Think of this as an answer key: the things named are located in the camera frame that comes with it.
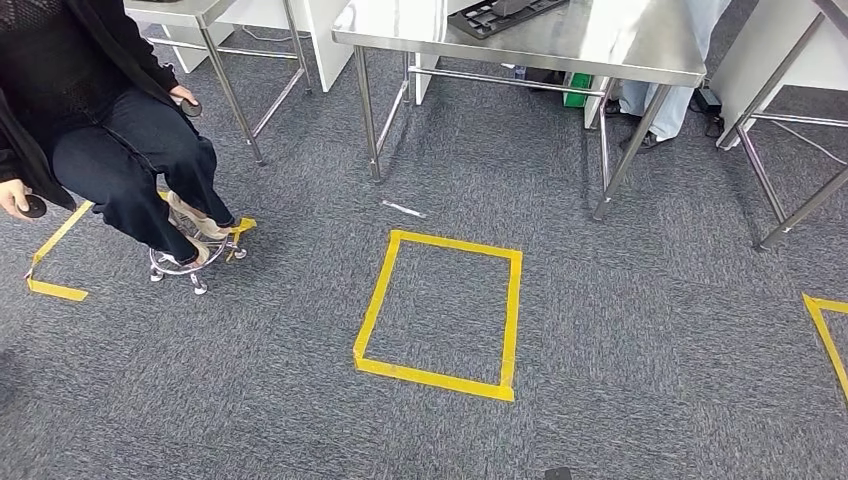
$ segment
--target stainless steel table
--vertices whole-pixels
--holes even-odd
[[[832,22],[845,39],[848,40],[848,0],[812,0],[812,2],[819,8],[820,12],[812,19],[806,31],[804,31],[804,34],[801,35],[792,47],[792,50],[787,53],[786,57],[783,58],[774,72],[772,72],[762,89],[760,89],[745,109],[745,112],[739,117],[735,125],[733,125],[729,134],[721,142],[719,142],[719,147],[728,148],[736,141],[737,138],[741,140],[742,146],[745,148],[745,153],[748,156],[748,160],[750,161],[754,173],[757,176],[757,180],[759,180],[760,185],[763,187],[766,199],[771,205],[774,216],[777,218],[779,223],[774,230],[772,230],[756,245],[759,250],[771,249],[787,233],[795,228],[798,223],[806,218],[810,212],[827,201],[827,199],[836,193],[843,185],[848,183],[848,163],[831,156],[832,159],[845,166],[845,168],[833,176],[812,197],[798,207],[798,209],[787,215],[786,210],[784,210],[783,205],[777,196],[777,192],[775,191],[774,186],[772,186],[771,180],[766,173],[765,166],[760,159],[760,154],[747,132],[747,124],[751,119],[771,120],[776,122],[778,126],[780,126],[780,123],[786,122],[848,128],[848,120],[804,117],[799,115],[768,113],[764,111],[765,109],[763,105],[766,103],[766,99],[770,97],[773,94],[774,89],[781,84],[786,74],[792,68],[792,65],[796,60],[798,60],[798,57],[801,56],[804,49],[826,21]]]
[[[571,0],[563,7],[485,40],[478,40],[450,26],[447,16],[453,12],[448,9],[448,4],[449,0],[351,0],[333,26],[336,42],[354,46],[370,166],[376,180],[381,178],[379,155],[389,128],[399,105],[409,103],[410,73],[582,93],[601,97],[603,102],[606,102],[611,89],[593,91],[467,72],[417,68],[410,65],[410,52],[660,84],[612,175],[603,102],[598,109],[596,122],[602,143],[604,194],[595,210],[597,219],[602,219],[606,213],[669,89],[675,85],[697,86],[706,75],[691,31],[687,7],[679,0]],[[379,137],[375,135],[371,113],[365,47],[404,52],[401,88]]]
[[[159,45],[167,45],[171,47],[192,48],[196,50],[206,50],[209,52],[209,60],[212,62],[212,67],[215,69],[215,74],[221,82],[221,87],[224,89],[224,95],[233,109],[238,126],[244,134],[247,144],[253,150],[253,155],[259,164],[264,163],[262,152],[259,146],[256,145],[256,138],[271,120],[271,117],[280,108],[283,101],[292,91],[295,84],[301,77],[306,77],[306,91],[312,92],[312,80],[309,78],[309,72],[306,69],[306,62],[303,57],[303,47],[300,43],[300,38],[297,35],[297,25],[292,15],[290,0],[281,0],[286,11],[286,19],[289,23],[289,28],[292,32],[292,43],[294,44],[295,53],[280,53],[268,52],[263,50],[247,50],[240,48],[224,48],[218,47],[212,36],[209,34],[209,27],[227,11],[236,0],[180,0],[174,3],[155,3],[141,2],[137,0],[124,0],[124,8],[127,15],[137,21],[157,23],[161,25],[171,25],[175,27],[197,27],[200,29],[200,34],[203,37],[205,45],[195,45],[187,42],[175,42],[172,40],[160,38],[148,38],[151,43]],[[235,55],[247,55],[252,57],[265,58],[282,58],[297,60],[300,62],[300,68],[295,72],[294,76],[289,80],[282,93],[274,100],[268,111],[259,120],[259,123],[251,128],[244,116],[241,105],[238,102],[233,86],[230,83],[227,73],[224,71],[224,65],[221,61],[221,53],[229,53]]]

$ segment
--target beige shoe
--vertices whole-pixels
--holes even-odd
[[[174,265],[180,266],[180,267],[188,267],[188,266],[194,267],[194,266],[206,265],[206,262],[209,261],[209,256],[211,255],[211,252],[209,252],[209,247],[207,247],[206,245],[203,244],[203,242],[201,242],[200,240],[198,240],[194,237],[190,237],[188,235],[186,235],[185,237],[189,242],[191,242],[192,245],[194,245],[194,248],[197,249],[197,258],[193,262],[194,265],[192,265],[192,264],[180,265],[180,262],[178,262],[177,259],[175,259],[174,256],[169,254],[169,253],[164,253],[164,254],[162,254],[162,256],[164,256],[165,259],[168,260],[169,262],[173,263]]]
[[[171,206],[172,210],[181,215],[185,215],[203,235],[213,240],[223,240],[230,234],[230,228],[221,228],[215,223],[215,220],[212,220],[211,218],[200,218],[195,215],[195,213],[192,212],[191,207],[189,207],[189,205],[185,203],[174,191],[168,192],[168,195],[165,197],[165,201],[168,202],[168,205]]]

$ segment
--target light blue jeans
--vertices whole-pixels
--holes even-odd
[[[730,1],[685,0],[692,16],[695,40],[698,42],[698,49],[700,49],[701,57],[704,60],[706,60],[707,53],[710,50],[710,36],[713,33],[713,28],[718,23],[718,19],[721,18],[721,14],[730,5]],[[619,100],[621,111],[641,117],[645,114],[645,109],[648,108],[656,91],[657,85],[655,83],[630,80],[622,82],[621,99]],[[683,119],[686,117],[689,100],[694,91],[693,88],[674,87],[668,93],[665,103],[660,108],[650,128],[650,132],[656,135],[658,140],[668,140],[680,133],[680,127],[683,126]]]

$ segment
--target person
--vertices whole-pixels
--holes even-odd
[[[692,30],[701,58],[706,61],[710,50],[710,37],[719,18],[730,5],[731,0],[686,0],[686,5],[692,19]],[[634,115],[641,117],[654,98],[656,84],[645,82],[621,82],[621,98],[618,101],[607,102],[604,110],[607,115]],[[654,119],[645,138],[639,145],[639,153],[651,150],[677,137],[689,108],[689,101],[695,92],[693,88],[674,87],[668,93],[656,118]],[[624,141],[622,149],[626,149],[630,139]]]
[[[172,210],[226,238],[236,220],[213,188],[215,150],[172,97],[197,100],[121,0],[0,0],[0,64],[0,204],[10,215],[26,218],[30,192],[73,210],[70,190],[174,263],[206,262]]]

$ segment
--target woman's left hand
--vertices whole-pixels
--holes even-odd
[[[182,85],[177,85],[176,87],[172,88],[171,91],[168,93],[177,98],[184,98],[188,100],[192,105],[198,105],[197,100],[191,93],[191,90],[185,88]]]

